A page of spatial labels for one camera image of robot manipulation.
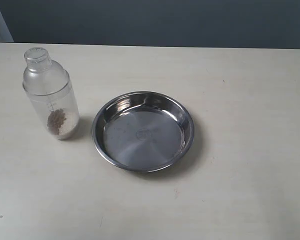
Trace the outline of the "clear plastic shaker bottle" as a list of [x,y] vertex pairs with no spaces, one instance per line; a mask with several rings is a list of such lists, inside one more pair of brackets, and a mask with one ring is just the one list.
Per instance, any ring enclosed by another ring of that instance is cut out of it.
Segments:
[[45,129],[66,140],[76,131],[80,114],[69,73],[42,47],[24,53],[22,87]]

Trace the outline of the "round stainless steel tray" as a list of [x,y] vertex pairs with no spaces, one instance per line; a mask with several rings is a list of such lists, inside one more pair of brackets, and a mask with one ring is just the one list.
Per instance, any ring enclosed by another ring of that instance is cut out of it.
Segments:
[[98,111],[91,136],[110,164],[151,173],[174,165],[188,152],[195,126],[187,109],[172,97],[135,91],[117,96]]

